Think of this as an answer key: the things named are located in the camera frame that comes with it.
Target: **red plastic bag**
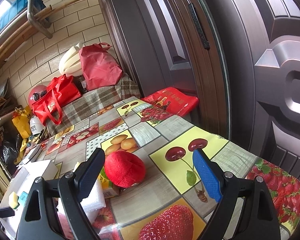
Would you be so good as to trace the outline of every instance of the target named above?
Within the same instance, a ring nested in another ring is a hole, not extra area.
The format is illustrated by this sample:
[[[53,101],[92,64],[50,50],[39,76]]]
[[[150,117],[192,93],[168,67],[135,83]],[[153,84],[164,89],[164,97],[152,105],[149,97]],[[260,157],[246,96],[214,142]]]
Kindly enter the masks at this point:
[[[47,94],[32,104],[32,112],[39,118],[43,125],[45,125],[48,118],[55,124],[61,124],[63,116],[61,107],[81,96],[79,90],[72,81],[73,76],[66,77],[65,74],[58,78],[53,78],[47,86]],[[56,110],[59,113],[58,120],[51,115],[51,113]]]
[[[113,86],[122,77],[122,69],[107,50],[108,43],[92,44],[79,51],[83,76],[89,91],[100,87]]]
[[[198,98],[187,96],[173,87],[157,91],[146,98],[142,98],[141,100],[160,107],[171,114],[179,116],[185,116],[196,108],[199,103]]]

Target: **black plastic bag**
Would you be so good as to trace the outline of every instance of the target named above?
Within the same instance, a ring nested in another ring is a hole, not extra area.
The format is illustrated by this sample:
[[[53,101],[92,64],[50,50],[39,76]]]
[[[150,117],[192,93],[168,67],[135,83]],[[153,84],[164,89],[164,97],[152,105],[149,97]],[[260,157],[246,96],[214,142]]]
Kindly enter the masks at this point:
[[[22,138],[20,138],[19,134],[17,138],[12,138],[10,134],[4,131],[2,141],[2,154],[4,158],[4,163],[6,165],[12,164],[14,160],[18,157],[19,150],[21,147],[20,141],[22,143]]]

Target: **plaid blanket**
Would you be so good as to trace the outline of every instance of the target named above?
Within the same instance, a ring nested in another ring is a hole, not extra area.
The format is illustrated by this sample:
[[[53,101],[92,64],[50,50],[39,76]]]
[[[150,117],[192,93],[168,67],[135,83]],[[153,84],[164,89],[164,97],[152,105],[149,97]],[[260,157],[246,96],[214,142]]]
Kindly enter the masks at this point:
[[[140,91],[127,74],[114,86],[101,87],[82,95],[82,97],[62,108],[63,117],[60,125],[55,125],[53,121],[46,121],[50,136],[56,135],[64,129],[81,122],[82,120],[97,113],[100,109],[111,106],[121,100],[135,96],[140,98]],[[58,119],[58,113],[52,114]]]

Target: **cherry stem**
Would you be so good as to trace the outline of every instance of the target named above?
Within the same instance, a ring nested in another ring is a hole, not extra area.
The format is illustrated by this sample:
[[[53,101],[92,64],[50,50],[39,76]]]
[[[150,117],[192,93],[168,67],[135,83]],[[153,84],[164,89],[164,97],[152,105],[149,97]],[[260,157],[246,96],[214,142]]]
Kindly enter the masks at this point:
[[[185,162],[190,167],[190,169],[192,170],[192,172],[198,177],[198,179],[200,179],[199,175],[194,171],[194,168],[192,168],[184,159],[182,159],[180,157],[179,157],[179,159],[182,160],[183,162]]]

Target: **bright light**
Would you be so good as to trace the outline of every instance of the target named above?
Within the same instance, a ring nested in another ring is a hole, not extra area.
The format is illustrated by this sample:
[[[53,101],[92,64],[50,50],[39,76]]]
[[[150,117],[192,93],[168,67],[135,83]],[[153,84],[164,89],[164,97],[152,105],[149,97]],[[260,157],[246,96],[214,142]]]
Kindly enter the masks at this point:
[[[7,0],[3,0],[0,3],[0,17],[11,7],[11,4]]]

